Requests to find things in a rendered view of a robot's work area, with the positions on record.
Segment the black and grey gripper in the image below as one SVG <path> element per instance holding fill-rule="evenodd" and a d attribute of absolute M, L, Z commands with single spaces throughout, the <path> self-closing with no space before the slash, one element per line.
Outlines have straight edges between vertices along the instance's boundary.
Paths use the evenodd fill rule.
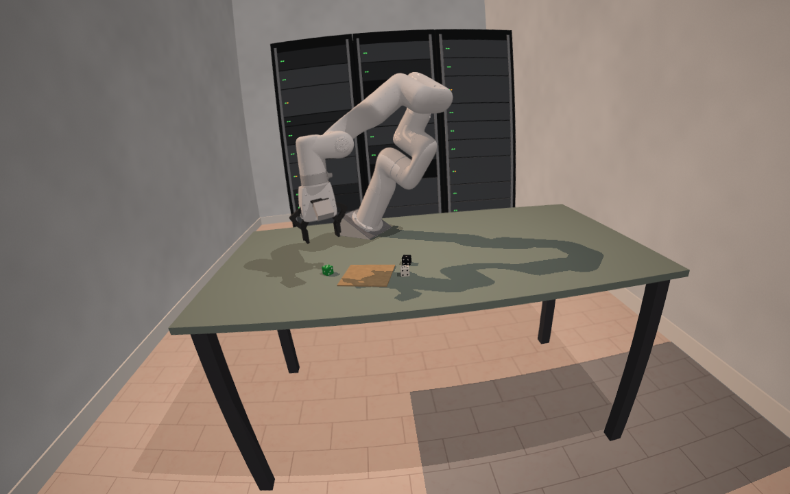
<path fill-rule="evenodd" d="M 333 230 L 335 231 L 335 235 L 341 237 L 341 221 L 345 216 L 345 212 L 347 212 L 348 207 L 335 201 L 331 183 L 326 182 L 318 185 L 309 185 L 309 187 L 303 187 L 303 185 L 301 185 L 301 187 L 298 188 L 299 209 L 295 211 L 293 215 L 289 216 L 289 221 L 292 221 L 295 226 L 301 229 L 303 240 L 307 244 L 309 244 L 307 225 L 309 222 L 318 220 L 313 210 L 313 204 L 311 204 L 310 200 L 327 198 L 331 201 L 331 206 L 333 208 L 333 219 L 335 220 L 333 222 Z M 341 213 L 339 213 L 339 215 L 337 215 L 338 207 L 341 209 Z M 304 220 L 301 223 L 296 220 L 299 215 Z"/>

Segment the tan mat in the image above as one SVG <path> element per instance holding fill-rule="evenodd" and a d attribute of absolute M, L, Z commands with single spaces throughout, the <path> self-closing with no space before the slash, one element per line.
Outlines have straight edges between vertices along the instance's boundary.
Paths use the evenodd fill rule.
<path fill-rule="evenodd" d="M 387 287 L 395 265 L 350 265 L 337 285 Z"/>

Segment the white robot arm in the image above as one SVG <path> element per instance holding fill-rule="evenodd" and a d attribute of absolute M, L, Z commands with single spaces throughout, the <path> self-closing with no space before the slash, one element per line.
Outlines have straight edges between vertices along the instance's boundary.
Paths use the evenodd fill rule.
<path fill-rule="evenodd" d="M 396 149 L 383 149 L 377 156 L 375 172 L 360 209 L 352 216 L 358 227 L 379 231 L 396 182 L 405 189 L 413 189 L 435 156 L 437 143 L 425 132 L 429 113 L 442 113 L 452 102 L 451 90 L 429 76 L 418 72 L 391 76 L 323 135 L 297 138 L 301 185 L 326 183 L 333 177 L 326 171 L 326 158 L 348 156 L 354 148 L 353 139 L 361 132 L 383 123 L 399 107 L 407 107 L 393 135 L 393 143 L 413 160 Z"/>

